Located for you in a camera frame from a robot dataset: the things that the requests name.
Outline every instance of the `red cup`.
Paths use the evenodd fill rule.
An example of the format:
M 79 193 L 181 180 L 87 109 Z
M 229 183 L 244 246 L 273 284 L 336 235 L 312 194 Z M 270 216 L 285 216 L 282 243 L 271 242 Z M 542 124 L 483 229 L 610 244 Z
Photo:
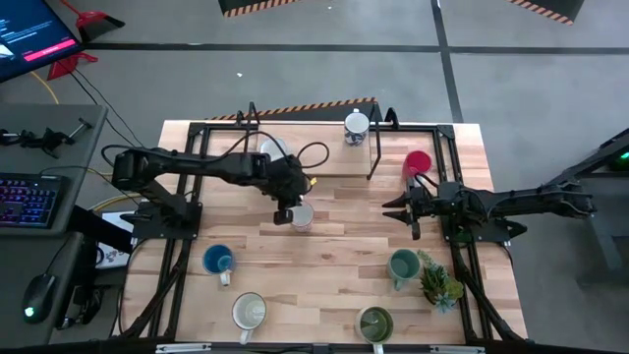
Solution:
M 432 168 L 432 159 L 430 155 L 423 151 L 412 151 L 406 155 L 404 165 L 402 166 L 402 176 L 405 179 L 413 178 L 415 175 L 429 173 Z

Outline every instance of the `yellow black warning stripe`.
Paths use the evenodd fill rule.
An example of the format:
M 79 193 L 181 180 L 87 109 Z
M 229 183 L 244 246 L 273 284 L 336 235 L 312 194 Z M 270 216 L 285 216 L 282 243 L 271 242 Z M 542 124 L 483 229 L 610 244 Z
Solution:
M 297 1 L 299 0 L 268 0 L 268 1 L 263 1 L 261 3 L 254 4 L 254 5 L 247 5 L 240 8 L 231 9 L 230 11 L 226 11 L 223 15 L 225 17 L 235 17 L 235 16 L 240 16 L 240 15 L 246 15 L 255 11 L 270 9 L 272 7 L 286 5 L 286 4 L 294 3 Z
M 507 0 L 508 2 L 514 4 L 514 5 L 519 5 L 525 9 L 529 9 L 537 14 L 540 14 L 542 16 L 546 16 L 551 20 L 555 20 L 559 23 L 562 23 L 564 25 L 569 25 L 572 26 L 574 25 L 574 22 L 572 22 L 572 20 L 568 19 L 567 16 L 563 16 L 559 13 L 553 12 L 549 9 L 546 9 L 540 5 L 536 5 L 531 1 L 527 1 L 527 0 Z
M 320 109 L 320 108 L 336 107 L 336 106 L 342 106 L 346 104 L 356 104 L 356 103 L 365 103 L 365 102 L 375 102 L 375 97 L 364 97 L 364 98 L 325 102 L 325 103 L 319 103 L 319 104 L 314 103 L 314 104 L 304 104 L 301 106 L 269 109 L 265 111 L 260 111 L 257 113 L 257 115 L 259 116 L 260 119 L 262 119 L 266 115 L 299 112 L 299 111 L 305 111 L 309 109 Z M 236 120 L 236 114 L 217 116 L 217 117 L 209 118 L 209 120 Z

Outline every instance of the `monitor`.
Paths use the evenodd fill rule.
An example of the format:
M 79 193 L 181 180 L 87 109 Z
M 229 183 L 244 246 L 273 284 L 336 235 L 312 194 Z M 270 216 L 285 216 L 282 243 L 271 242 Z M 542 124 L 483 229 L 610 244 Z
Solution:
M 0 0 L 0 83 L 81 50 L 43 0 Z

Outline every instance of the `gray floor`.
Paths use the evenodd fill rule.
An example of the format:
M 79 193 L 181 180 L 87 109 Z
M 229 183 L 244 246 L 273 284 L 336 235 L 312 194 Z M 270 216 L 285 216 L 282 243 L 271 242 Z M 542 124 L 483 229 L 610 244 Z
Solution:
M 429 0 L 303 0 L 224 19 L 216 1 L 75 0 L 128 22 L 102 40 L 144 42 L 436 45 Z M 450 45 L 629 46 L 629 3 L 586 1 L 575 26 L 560 25 L 504 0 L 442 0 Z M 70 24 L 72 14 L 60 9 Z M 438 54 L 368 52 L 91 51 L 83 73 L 154 146 L 165 119 L 231 114 L 254 100 L 260 109 L 376 96 L 401 119 L 451 122 Z M 480 123 L 496 190 L 530 188 L 577 162 L 627 128 L 626 56 L 453 55 L 463 118 Z M 46 74 L 46 69 L 38 71 Z M 63 103 L 89 103 L 72 78 L 51 83 Z M 0 85 L 0 101 L 49 103 L 31 76 Z M 101 145 L 120 143 L 112 132 Z M 92 166 L 106 170 L 99 156 Z M 80 205 L 115 196 L 91 177 Z M 575 277 L 600 266 L 596 243 L 579 221 L 523 217 L 530 231 L 512 248 L 524 316 L 540 343 L 629 348 L 629 292 L 582 289 Z M 113 307 L 81 333 L 104 337 Z

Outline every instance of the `keyboard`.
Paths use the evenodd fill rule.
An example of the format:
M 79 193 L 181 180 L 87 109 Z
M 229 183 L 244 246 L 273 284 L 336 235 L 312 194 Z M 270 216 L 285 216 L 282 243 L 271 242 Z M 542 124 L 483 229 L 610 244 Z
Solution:
M 66 177 L 0 173 L 0 227 L 50 228 Z

